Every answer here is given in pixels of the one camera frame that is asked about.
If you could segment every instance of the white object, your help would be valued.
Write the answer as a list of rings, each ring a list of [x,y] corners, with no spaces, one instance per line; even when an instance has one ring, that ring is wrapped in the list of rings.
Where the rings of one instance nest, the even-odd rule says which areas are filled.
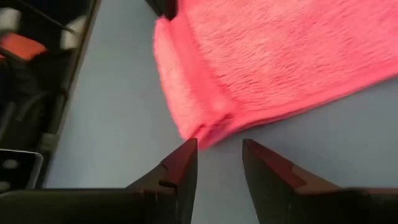
[[[85,22],[86,17],[81,16],[67,25],[67,27],[75,31],[75,33],[71,33],[67,30],[62,31],[60,43],[61,49],[73,49],[78,46],[81,32],[83,31],[83,28],[85,26]]]
[[[17,31],[20,19],[21,12],[16,9],[9,7],[0,9],[0,31]]]

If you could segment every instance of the black cable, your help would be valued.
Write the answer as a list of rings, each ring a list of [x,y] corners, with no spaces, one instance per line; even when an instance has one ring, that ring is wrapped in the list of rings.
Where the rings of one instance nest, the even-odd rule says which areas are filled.
[[[56,24],[57,26],[61,27],[63,30],[66,30],[68,32],[71,32],[72,34],[77,35],[78,33],[76,31],[74,31],[73,29],[66,27],[64,25],[62,25],[62,23],[56,21],[55,19],[52,19],[49,15],[47,15],[46,13],[40,11],[39,9],[35,8],[34,6],[30,5],[29,3],[23,1],[23,0],[14,0],[16,2],[18,2],[19,4],[29,8],[30,10],[32,10],[33,12],[35,12],[36,14],[44,17],[45,19],[47,19],[48,21]]]

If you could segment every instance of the gray table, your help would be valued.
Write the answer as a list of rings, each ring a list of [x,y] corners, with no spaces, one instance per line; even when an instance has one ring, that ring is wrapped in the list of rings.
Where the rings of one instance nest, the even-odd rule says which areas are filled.
[[[182,142],[152,55],[155,20],[144,1],[103,1],[47,187],[124,187]],[[243,138],[342,186],[398,186],[397,94],[390,80],[201,152],[192,223],[258,223]]]

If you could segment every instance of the gray surface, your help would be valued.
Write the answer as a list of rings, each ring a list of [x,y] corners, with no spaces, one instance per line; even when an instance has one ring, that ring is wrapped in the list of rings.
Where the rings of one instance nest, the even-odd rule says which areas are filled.
[[[144,1],[103,1],[47,187],[124,187],[182,142],[155,69],[154,21]],[[201,152],[192,223],[257,223],[243,138],[336,184],[397,186],[397,94],[390,80]]]

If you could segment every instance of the microfiber towel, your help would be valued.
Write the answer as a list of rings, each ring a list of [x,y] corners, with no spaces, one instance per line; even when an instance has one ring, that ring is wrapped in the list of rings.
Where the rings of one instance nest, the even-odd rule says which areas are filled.
[[[397,0],[180,0],[154,54],[180,135],[202,149],[398,72]]]

